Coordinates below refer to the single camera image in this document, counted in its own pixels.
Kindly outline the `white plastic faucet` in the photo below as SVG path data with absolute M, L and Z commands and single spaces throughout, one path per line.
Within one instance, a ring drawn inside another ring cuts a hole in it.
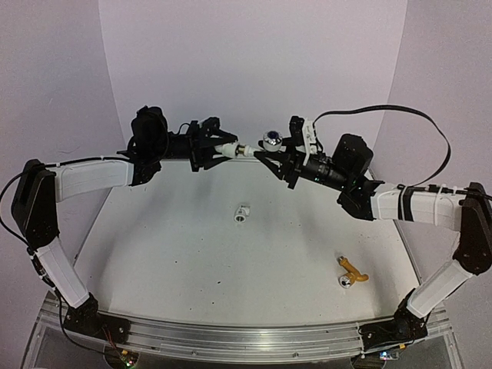
M 238 145 L 235 149 L 237 156 L 246 158 L 254 157 L 257 152 L 277 152 L 281 149 L 283 137 L 278 131 L 267 131 L 259 141 L 260 148 L 254 148 L 250 145 Z

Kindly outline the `white elbow fitting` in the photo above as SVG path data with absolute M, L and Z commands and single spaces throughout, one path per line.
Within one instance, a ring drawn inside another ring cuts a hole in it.
M 239 143 L 236 141 L 232 143 L 216 145 L 214 149 L 218 154 L 223 155 L 226 158 L 236 158 L 238 156 L 238 146 Z

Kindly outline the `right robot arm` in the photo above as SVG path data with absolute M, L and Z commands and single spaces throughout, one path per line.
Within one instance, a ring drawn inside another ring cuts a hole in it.
M 294 188 L 299 178 L 339 192 L 337 203 L 353 218 L 432 224 L 458 233 L 457 248 L 431 277 L 410 293 L 406 310 L 427 316 L 465 281 L 491 267 L 491 206 L 483 186 L 405 186 L 371 180 L 365 171 L 373 158 L 362 137 L 345 134 L 330 157 L 266 143 L 254 157 Z

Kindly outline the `white elbow fitting far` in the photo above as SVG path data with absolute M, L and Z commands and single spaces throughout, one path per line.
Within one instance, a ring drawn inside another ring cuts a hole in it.
M 251 207 L 248 204 L 240 204 L 234 212 L 234 221 L 238 224 L 246 222 L 251 213 Z

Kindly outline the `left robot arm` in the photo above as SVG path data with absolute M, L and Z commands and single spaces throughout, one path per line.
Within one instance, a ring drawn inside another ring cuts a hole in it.
M 161 108 L 144 106 L 131 121 L 132 136 L 114 157 L 99 156 L 44 164 L 32 159 L 19 175 L 11 213 L 40 278 L 76 309 L 75 325 L 101 333 L 103 317 L 85 305 L 92 296 L 62 247 L 57 205 L 93 191 L 147 184 L 165 159 L 186 159 L 194 172 L 228 161 L 238 138 L 221 130 L 219 118 L 192 121 L 183 134 L 169 130 Z

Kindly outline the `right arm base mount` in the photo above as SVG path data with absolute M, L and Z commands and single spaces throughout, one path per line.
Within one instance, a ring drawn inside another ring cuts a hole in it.
M 410 312 L 407 299 L 403 300 L 391 319 L 363 324 L 358 328 L 364 351 L 398 346 L 425 338 L 429 316 L 430 314 L 425 314 L 418 317 Z

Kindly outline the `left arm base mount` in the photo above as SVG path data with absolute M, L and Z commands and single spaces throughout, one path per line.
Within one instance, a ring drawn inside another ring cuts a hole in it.
M 125 344 L 131 327 L 130 321 L 126 318 L 101 313 L 98 309 L 98 301 L 92 293 L 88 294 L 88 300 L 80 307 L 68 306 L 62 322 L 65 330 L 113 344 Z

